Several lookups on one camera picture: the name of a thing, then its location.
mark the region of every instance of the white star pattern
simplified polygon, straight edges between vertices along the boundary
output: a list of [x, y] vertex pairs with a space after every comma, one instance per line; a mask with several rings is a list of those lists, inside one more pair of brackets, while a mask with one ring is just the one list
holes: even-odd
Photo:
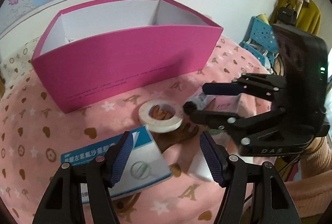
[[16, 198], [19, 198], [20, 199], [20, 193], [17, 191], [17, 189], [14, 191], [15, 195], [16, 195]]
[[168, 202], [166, 203], [161, 203], [158, 201], [153, 202], [154, 207], [150, 208], [150, 211], [156, 211], [158, 216], [161, 215], [162, 213], [168, 213], [169, 210], [167, 209]]
[[31, 152], [31, 156], [32, 156], [33, 158], [36, 158], [36, 157], [37, 157], [37, 153], [38, 153], [38, 151], [37, 151], [34, 147], [30, 150], [30, 152]]
[[163, 95], [163, 92], [158, 92], [158, 91], [154, 91], [151, 96], [154, 98], [154, 99], [158, 99], [160, 98], [161, 96]]
[[101, 107], [108, 112], [109, 110], [115, 110], [114, 105], [114, 103], [108, 103], [107, 101], [105, 101]]

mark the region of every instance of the yellow cup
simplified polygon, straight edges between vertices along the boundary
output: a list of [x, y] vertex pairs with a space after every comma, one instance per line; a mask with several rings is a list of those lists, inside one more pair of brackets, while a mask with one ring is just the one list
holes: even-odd
[[258, 15], [257, 18], [261, 19], [264, 23], [269, 24], [269, 21], [268, 21], [265, 13]]

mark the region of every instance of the pink tablecloth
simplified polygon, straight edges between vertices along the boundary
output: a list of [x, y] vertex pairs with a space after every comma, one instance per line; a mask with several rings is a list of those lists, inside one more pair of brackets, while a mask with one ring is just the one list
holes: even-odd
[[[148, 100], [173, 99], [182, 105], [203, 83], [229, 82], [242, 72], [266, 70], [253, 55], [221, 36], [202, 70], [70, 114], [59, 110], [32, 69], [18, 79], [13, 77], [17, 82], [0, 102], [2, 200], [19, 224], [31, 223], [62, 153], [139, 126], [138, 109]], [[250, 114], [269, 109], [267, 102], [252, 96], [244, 96], [243, 103]], [[224, 190], [185, 174], [198, 148], [197, 137], [169, 148], [164, 158], [169, 164], [178, 163], [182, 173], [143, 191], [129, 211], [119, 214], [121, 223], [213, 223]], [[87, 223], [92, 223], [89, 206], [84, 208]]]

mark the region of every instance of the pink box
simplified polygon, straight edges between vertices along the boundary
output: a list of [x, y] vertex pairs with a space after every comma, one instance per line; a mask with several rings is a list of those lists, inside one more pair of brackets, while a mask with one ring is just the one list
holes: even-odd
[[95, 0], [54, 17], [32, 57], [64, 112], [202, 69], [223, 28], [173, 0]]

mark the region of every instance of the person's arm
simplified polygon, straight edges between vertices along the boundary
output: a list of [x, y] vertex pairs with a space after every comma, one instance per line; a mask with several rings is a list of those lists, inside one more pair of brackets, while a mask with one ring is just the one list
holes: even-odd
[[316, 138], [306, 149], [300, 160], [302, 179], [309, 178], [332, 169], [332, 150], [327, 138]]

